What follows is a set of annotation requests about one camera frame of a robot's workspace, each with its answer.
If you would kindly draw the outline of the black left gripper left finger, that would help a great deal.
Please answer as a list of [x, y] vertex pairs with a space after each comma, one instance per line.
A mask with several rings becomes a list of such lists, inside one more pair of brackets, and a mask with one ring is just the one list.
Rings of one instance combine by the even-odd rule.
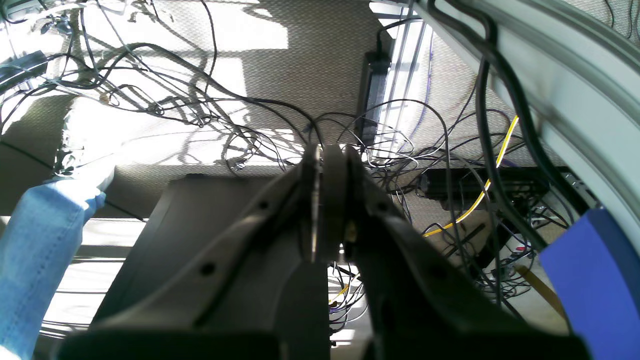
[[319, 263], [319, 148], [276, 178], [171, 181], [92, 330], [271, 331], [299, 269]]

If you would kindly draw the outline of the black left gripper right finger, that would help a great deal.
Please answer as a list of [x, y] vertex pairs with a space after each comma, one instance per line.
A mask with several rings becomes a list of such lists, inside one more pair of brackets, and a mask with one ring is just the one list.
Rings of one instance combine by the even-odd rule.
[[347, 209], [355, 239], [347, 253], [361, 272], [376, 333], [528, 333], [433, 248], [345, 149]]

